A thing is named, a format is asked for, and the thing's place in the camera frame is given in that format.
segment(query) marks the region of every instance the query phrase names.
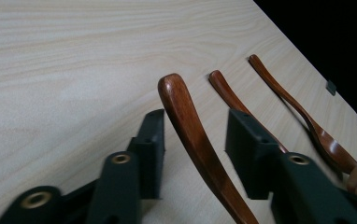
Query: wooden spoon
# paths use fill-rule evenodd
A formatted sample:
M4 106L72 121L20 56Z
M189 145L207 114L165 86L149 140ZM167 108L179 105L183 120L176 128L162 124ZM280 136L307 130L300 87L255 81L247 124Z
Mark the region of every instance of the wooden spoon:
M181 76L162 77L158 82L158 92L178 137L214 195L236 223L258 223L208 140Z
M357 161L341 145L339 145L338 142L328 132L326 132L288 92L286 92L277 83L268 70L266 70L257 55L251 55L249 57L249 62L265 83L278 96L287 101L305 120L311 135L319 146L317 150L326 162L333 165L341 172L349 175L353 168L357 165Z
M236 94L228 85L227 81L225 80L224 76L219 70L215 70L212 73L210 73L210 75L208 76L208 81L211 83L214 90L216 90L216 92L220 95L220 97L225 101L225 103L228 104L229 107L236 110L240 110L242 112L245 112L253 116L251 112L242 104L242 102L236 96ZM289 151L284 145L280 143L280 141L271 132L269 132L265 128L265 126L261 122L259 123L278 142L280 151L282 151L283 153Z

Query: metal grommet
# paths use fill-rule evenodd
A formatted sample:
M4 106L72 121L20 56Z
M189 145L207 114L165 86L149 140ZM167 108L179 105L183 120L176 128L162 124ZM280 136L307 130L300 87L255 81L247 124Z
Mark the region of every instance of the metal grommet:
M112 158L112 162L117 164L126 163L130 160L130 156L128 155L118 155Z
M300 157L300 156L290 156L289 160L294 162L295 164L298 165L308 165L309 164L309 160L304 158L304 157Z
M46 191L36 192L27 196L21 201L21 207L26 209L37 208L47 203L52 197L51 193Z

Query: black background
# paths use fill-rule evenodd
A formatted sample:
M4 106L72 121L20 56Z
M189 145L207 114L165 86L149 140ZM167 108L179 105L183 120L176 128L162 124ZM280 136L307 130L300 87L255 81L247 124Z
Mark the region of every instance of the black background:
M357 113L357 1L254 2Z

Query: wooden table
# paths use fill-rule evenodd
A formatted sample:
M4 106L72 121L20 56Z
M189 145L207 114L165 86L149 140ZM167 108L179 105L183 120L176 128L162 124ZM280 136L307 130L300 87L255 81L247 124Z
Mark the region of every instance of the wooden table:
M250 0L0 0L0 216L27 189L50 185L66 194L96 179L104 158L126 150L144 116L163 108L157 82L171 73L187 83L244 198L224 152L228 106L207 81L213 70L286 148L341 186L301 117L248 63L253 53L357 160L356 113ZM142 203L143 223L233 223L167 116L165 148L162 199ZM246 202L260 223L274 223L269 201Z

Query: clamp jaw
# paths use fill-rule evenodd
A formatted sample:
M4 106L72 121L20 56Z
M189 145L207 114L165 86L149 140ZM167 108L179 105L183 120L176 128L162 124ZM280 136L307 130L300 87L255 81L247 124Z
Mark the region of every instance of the clamp jaw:
M140 223L141 199L159 199L164 110L149 112L126 151L107 156L98 179L66 195L40 186L21 194L0 224Z
M357 196L334 186L311 158L282 153L253 116L230 109L225 149L250 199L273 193L278 224L357 224Z

